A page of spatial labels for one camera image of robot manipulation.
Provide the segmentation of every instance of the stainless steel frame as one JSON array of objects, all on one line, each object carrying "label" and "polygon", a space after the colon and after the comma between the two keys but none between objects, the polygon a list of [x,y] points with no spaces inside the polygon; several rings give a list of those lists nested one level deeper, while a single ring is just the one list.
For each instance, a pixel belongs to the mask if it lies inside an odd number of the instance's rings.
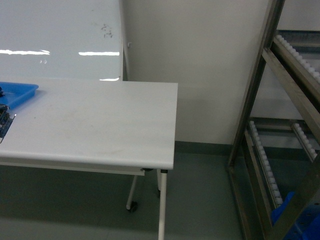
[{"label": "stainless steel frame", "polygon": [[[266,184],[267,179],[263,174],[262,163],[257,160],[255,142],[250,136],[250,127],[248,126],[262,74],[265,65],[268,64],[304,118],[307,126],[304,125],[303,121],[296,120],[279,120],[280,125],[276,121],[258,122],[257,124],[262,128],[288,132],[292,131],[291,125],[293,123],[299,122],[299,124],[302,123],[302,128],[311,131],[318,143],[320,143],[320,87],[313,84],[313,79],[311,79],[312,76],[309,72],[274,38],[284,3],[284,0],[272,0],[270,2],[261,44],[249,78],[244,106],[228,159],[231,186],[243,228],[243,235],[247,240],[257,239],[257,237],[253,237],[251,226],[248,223],[248,214],[244,207],[240,182],[235,171],[240,147],[246,163],[255,209],[259,217],[259,225],[262,232],[259,239],[298,239],[302,233],[300,230],[305,229],[320,213],[320,154],[318,154],[311,165],[310,172],[297,187],[293,198],[279,220],[272,226],[270,213],[275,208],[275,205],[272,204],[272,200],[270,201],[270,197],[268,197],[270,189]],[[313,36],[320,36],[320,32],[312,34]],[[303,44],[302,41],[296,40],[295,44],[308,50],[310,48],[319,48],[319,44],[314,41]]]}]

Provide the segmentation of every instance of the baseboard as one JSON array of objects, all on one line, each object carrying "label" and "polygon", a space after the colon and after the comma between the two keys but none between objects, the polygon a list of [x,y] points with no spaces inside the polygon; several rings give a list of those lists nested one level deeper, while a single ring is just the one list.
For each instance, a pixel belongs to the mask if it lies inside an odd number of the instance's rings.
[{"label": "baseboard", "polygon": [[[216,156],[229,156],[232,145],[230,144],[214,144],[201,142],[176,141],[176,153],[188,154],[207,154]],[[269,159],[284,159],[296,161],[308,161],[308,156],[303,149],[297,148],[280,148],[280,147],[265,147],[265,153]]]}]

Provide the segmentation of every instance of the blue tray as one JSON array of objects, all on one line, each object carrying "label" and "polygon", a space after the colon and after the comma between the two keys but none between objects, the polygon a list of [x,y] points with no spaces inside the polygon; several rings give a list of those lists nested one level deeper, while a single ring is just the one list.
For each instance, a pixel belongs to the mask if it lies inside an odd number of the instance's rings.
[{"label": "blue tray", "polygon": [[32,98],[39,86],[35,84],[0,81],[0,87],[4,92],[4,96],[0,97],[0,104],[7,105],[10,109],[14,109]]}]

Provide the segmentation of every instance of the caster wheel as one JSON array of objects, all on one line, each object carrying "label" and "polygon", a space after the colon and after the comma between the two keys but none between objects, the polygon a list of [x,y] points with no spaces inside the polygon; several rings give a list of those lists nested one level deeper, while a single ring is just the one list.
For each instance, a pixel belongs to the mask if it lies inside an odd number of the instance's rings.
[{"label": "caster wheel", "polygon": [[128,209],[129,213],[134,213],[138,208],[138,203],[136,201],[131,202],[130,209]]}]

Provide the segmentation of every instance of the white wall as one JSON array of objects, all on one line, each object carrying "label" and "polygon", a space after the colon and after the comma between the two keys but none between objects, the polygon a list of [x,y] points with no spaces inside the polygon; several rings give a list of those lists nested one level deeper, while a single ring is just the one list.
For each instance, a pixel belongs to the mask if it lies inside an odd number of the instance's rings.
[{"label": "white wall", "polygon": [[[129,80],[179,83],[177,141],[231,144],[268,1],[121,1]],[[316,29],[319,7],[287,0],[280,28]],[[253,110],[266,114],[300,116],[268,69]]]}]

